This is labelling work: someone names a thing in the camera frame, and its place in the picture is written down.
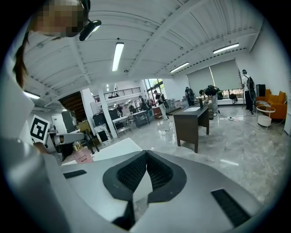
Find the glossy floor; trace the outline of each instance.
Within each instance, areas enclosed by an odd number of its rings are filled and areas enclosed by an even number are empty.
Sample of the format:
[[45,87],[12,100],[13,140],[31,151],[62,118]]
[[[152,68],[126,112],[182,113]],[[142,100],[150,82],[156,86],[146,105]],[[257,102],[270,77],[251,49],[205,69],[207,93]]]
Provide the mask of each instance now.
[[[269,202],[290,163],[291,139],[284,132],[284,124],[275,125],[277,122],[274,122],[268,129],[260,127],[256,117],[251,117],[241,106],[220,107],[220,112],[223,116],[210,121],[209,135],[205,128],[199,130],[198,154],[190,143],[181,142],[181,147],[177,146],[173,116],[169,116],[169,121],[153,120],[140,129],[132,125],[133,132],[121,133],[113,143],[130,137],[144,150],[210,165],[261,203]],[[234,120],[229,121],[227,117],[234,117]]]

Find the black and white sign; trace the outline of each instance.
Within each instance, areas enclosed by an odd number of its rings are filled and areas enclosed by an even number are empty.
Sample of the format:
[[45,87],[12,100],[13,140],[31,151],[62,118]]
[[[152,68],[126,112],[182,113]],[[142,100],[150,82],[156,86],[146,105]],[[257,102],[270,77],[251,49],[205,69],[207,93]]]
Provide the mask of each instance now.
[[42,119],[37,115],[34,115],[30,129],[30,135],[34,142],[45,143],[49,127],[50,127],[49,121]]

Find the white ceiling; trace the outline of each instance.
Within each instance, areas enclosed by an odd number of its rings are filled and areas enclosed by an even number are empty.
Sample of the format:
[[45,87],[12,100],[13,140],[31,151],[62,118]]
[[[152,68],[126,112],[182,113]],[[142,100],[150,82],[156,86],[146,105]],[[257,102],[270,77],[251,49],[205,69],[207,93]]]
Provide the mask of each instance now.
[[[89,18],[102,25],[84,42],[29,36],[25,89],[41,95],[43,105],[85,87],[169,75],[230,43],[250,51],[263,21],[242,0],[91,0]],[[113,72],[117,38],[125,47]]]

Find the orange sofa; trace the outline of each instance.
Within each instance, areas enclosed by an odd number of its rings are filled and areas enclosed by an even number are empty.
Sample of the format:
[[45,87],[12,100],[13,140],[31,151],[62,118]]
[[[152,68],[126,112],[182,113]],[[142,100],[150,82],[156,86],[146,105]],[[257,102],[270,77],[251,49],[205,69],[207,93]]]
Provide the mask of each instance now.
[[258,103],[258,101],[268,102],[272,108],[276,109],[276,112],[271,113],[272,119],[283,120],[287,114],[287,104],[284,104],[286,101],[286,93],[280,92],[278,96],[274,96],[271,94],[270,89],[266,89],[266,94],[264,97],[256,98],[256,105],[260,106],[263,104]]

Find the black speaker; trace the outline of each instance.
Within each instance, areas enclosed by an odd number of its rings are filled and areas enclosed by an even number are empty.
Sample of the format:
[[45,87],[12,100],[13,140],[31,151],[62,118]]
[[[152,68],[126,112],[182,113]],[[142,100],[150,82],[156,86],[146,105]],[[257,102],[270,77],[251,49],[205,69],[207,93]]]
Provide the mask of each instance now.
[[266,86],[265,84],[256,85],[256,95],[257,96],[265,96],[266,94]]

